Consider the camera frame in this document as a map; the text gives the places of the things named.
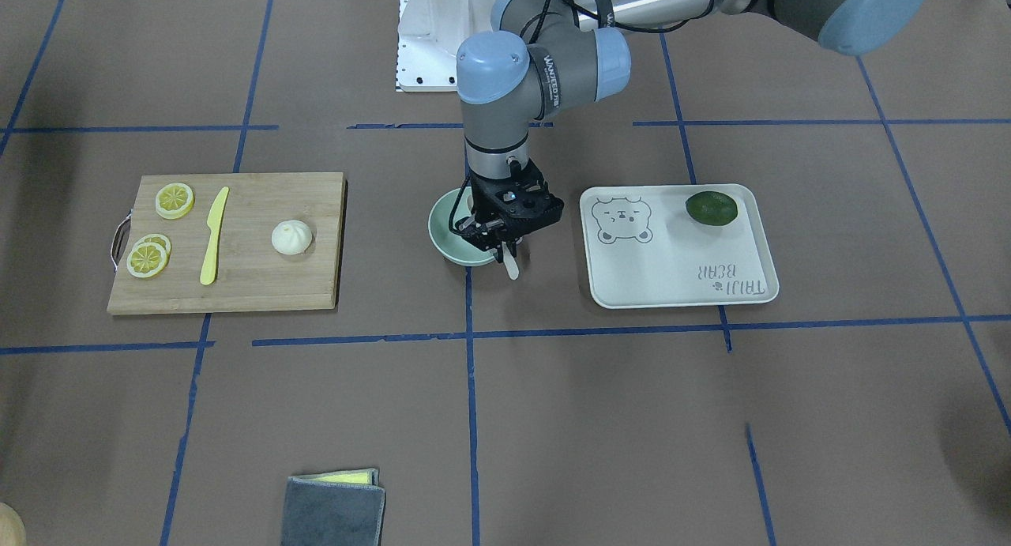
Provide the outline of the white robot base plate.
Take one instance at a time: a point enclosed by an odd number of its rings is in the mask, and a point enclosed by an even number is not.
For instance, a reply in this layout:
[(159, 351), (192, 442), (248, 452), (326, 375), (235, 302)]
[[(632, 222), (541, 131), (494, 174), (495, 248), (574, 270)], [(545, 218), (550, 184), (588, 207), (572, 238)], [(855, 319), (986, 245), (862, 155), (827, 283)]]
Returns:
[(513, 0), (400, 0), (397, 84), (405, 92), (459, 90), (463, 102), (509, 95), (528, 72), (528, 50), (502, 30)]

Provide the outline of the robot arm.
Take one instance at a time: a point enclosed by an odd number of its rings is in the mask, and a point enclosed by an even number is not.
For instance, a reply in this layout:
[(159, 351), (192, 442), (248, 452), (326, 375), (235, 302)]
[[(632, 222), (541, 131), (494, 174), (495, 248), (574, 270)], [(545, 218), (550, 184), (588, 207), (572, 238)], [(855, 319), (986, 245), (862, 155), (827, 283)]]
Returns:
[(528, 234), (559, 222), (563, 201), (528, 156), (528, 125), (621, 92), (630, 81), (628, 32), (674, 32), (712, 14), (757, 13), (849, 56), (884, 46), (924, 0), (495, 0), (490, 31), (456, 55), (471, 195), (448, 232), (515, 261)]

